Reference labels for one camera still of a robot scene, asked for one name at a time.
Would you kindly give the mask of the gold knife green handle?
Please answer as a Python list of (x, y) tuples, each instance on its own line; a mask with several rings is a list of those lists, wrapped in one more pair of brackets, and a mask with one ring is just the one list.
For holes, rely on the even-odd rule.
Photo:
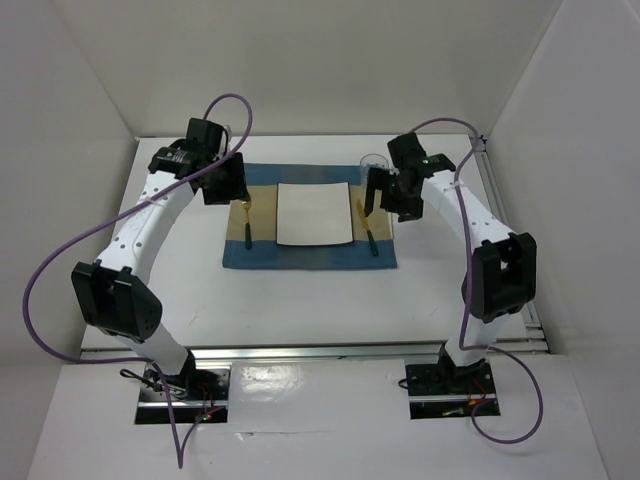
[(358, 216), (360, 218), (362, 227), (365, 230), (365, 233), (367, 234), (367, 240), (368, 240), (368, 244), (369, 244), (369, 248), (370, 248), (371, 254), (374, 257), (378, 257), (379, 256), (378, 246), (377, 246), (376, 240), (374, 238), (374, 235), (373, 235), (373, 233), (372, 233), (372, 231), (370, 229), (368, 218), (367, 218), (367, 216), (365, 214), (364, 206), (362, 205), (362, 202), (360, 200), (356, 201), (356, 209), (357, 209), (357, 213), (358, 213)]

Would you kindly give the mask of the clear plastic cup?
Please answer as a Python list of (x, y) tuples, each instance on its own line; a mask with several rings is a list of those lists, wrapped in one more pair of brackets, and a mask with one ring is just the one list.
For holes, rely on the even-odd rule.
[(360, 159), (359, 169), (364, 192), (367, 192), (370, 186), (372, 189), (380, 189), (389, 173), (388, 159), (378, 153), (366, 154)]

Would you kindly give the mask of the gold fork green handle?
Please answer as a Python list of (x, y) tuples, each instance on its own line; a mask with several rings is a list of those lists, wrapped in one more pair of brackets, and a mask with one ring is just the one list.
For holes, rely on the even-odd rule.
[(251, 200), (246, 199), (242, 201), (242, 207), (244, 209), (244, 245), (247, 250), (251, 250), (253, 247), (252, 240), (252, 229), (251, 229), (251, 221), (250, 221), (250, 210), (251, 210)]

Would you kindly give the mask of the square white plate dark rim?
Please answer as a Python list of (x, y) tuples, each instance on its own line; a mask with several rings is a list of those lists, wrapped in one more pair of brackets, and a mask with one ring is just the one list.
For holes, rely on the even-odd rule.
[(277, 190), (276, 243), (321, 247), (354, 241), (347, 182), (280, 183)]

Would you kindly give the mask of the blue beige white cloth placemat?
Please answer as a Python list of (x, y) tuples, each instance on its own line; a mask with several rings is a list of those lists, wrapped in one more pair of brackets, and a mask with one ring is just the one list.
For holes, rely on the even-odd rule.
[(245, 213), (231, 204), (222, 266), (233, 270), (388, 270), (397, 267), (389, 215), (377, 208), (368, 217), (378, 254), (373, 255), (356, 211), (352, 212), (354, 240), (333, 246), (284, 246), (276, 243), (277, 185), (346, 182), (351, 206), (363, 195), (360, 168), (351, 165), (256, 164), (245, 166), (251, 208), (252, 247), (245, 246)]

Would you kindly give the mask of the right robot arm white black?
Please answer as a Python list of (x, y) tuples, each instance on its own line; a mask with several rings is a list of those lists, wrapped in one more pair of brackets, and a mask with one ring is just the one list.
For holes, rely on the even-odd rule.
[(364, 213), (380, 207), (407, 222), (421, 219), (430, 205), (464, 244), (463, 319), (441, 347), (434, 376), (441, 388), (457, 392), (481, 371), (506, 320), (534, 298), (537, 244), (498, 220), (457, 166), (444, 154), (427, 154), (415, 133), (394, 138), (387, 148), (392, 165), (367, 170)]

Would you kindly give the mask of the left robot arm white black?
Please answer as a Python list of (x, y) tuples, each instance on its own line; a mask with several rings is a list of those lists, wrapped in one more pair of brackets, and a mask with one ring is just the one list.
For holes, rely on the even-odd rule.
[(175, 221), (197, 194), (207, 205), (249, 197), (243, 157), (230, 153), (227, 128), (192, 118), (185, 137), (160, 148), (148, 166), (138, 211), (93, 263), (79, 262), (72, 285), (85, 322), (157, 365), (163, 389), (189, 397), (210, 375), (163, 326), (163, 306), (148, 283)]

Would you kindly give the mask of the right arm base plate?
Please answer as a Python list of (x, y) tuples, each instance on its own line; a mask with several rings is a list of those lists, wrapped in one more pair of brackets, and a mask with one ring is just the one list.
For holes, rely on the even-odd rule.
[(500, 416), (493, 372), (488, 363), (462, 378), (445, 380), (435, 364), (408, 364), (398, 386), (408, 394), (412, 420)]

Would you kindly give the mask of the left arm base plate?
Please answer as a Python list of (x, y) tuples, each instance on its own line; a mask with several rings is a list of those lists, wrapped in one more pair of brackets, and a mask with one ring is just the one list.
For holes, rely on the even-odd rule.
[[(158, 374), (146, 368), (142, 375), (121, 369), (120, 376), (135, 380), (140, 387), (134, 423), (136, 425), (164, 425), (170, 423), (167, 395)], [(199, 420), (204, 424), (228, 421), (228, 399), (231, 369), (222, 367), (199, 373), (195, 385), (187, 390), (169, 385), (176, 424), (190, 424)]]

